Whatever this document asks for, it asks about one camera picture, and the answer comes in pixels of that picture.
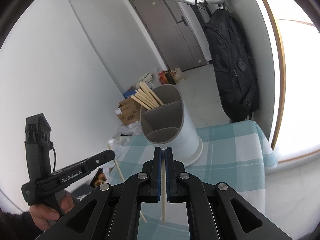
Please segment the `person's left hand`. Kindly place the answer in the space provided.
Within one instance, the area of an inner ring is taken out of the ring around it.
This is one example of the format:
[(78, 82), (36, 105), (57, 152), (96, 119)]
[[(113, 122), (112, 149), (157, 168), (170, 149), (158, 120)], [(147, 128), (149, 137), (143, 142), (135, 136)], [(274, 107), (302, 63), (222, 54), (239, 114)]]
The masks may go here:
[[(66, 196), (62, 198), (60, 207), (64, 214), (68, 213), (73, 207), (75, 207), (70, 193), (67, 193)], [(57, 221), (60, 218), (60, 215), (56, 210), (44, 204), (37, 204), (29, 207), (29, 212), (34, 224), (41, 231), (46, 231), (50, 227), (48, 223), (50, 220)]]

